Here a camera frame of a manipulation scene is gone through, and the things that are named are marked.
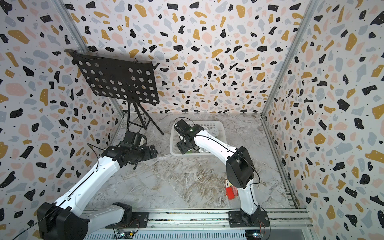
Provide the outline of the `white lid yogurt cup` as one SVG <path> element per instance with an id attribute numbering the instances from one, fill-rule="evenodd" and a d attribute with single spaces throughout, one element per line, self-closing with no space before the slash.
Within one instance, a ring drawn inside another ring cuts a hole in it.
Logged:
<path id="1" fill-rule="evenodd" d="M 209 151 L 205 148 L 199 147 L 199 152 L 204 154 L 204 153 L 208 153 Z"/>
<path id="2" fill-rule="evenodd" d="M 214 137 L 218 137 L 220 135 L 220 131 L 217 128 L 211 128 L 209 129 L 210 135 Z"/>

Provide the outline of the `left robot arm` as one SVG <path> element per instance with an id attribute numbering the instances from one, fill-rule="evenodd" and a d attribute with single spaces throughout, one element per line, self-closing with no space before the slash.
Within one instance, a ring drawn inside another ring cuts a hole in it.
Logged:
<path id="1" fill-rule="evenodd" d="M 158 155 L 147 138 L 127 131 L 116 146 L 109 146 L 98 162 L 70 190 L 54 203 L 44 203 L 37 211 L 40 237 L 44 240 L 83 240 L 87 235 L 105 228 L 130 227 L 139 221 L 134 219 L 132 207 L 120 202 L 85 214 L 84 210 L 93 196 L 121 168 L 137 167 L 138 163 L 155 159 Z"/>

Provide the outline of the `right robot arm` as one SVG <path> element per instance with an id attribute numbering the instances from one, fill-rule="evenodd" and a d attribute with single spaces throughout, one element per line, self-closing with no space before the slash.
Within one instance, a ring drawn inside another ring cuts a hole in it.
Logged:
<path id="1" fill-rule="evenodd" d="M 181 137 L 177 143 L 179 151 L 184 155 L 194 148 L 201 148 L 213 154 L 226 165 L 227 179 L 238 190 L 241 201 L 242 222 L 248 226 L 254 224 L 261 209 L 253 195 L 255 167 L 245 147 L 233 147 L 212 136 L 200 125 L 189 126 L 180 120 L 174 125 Z"/>

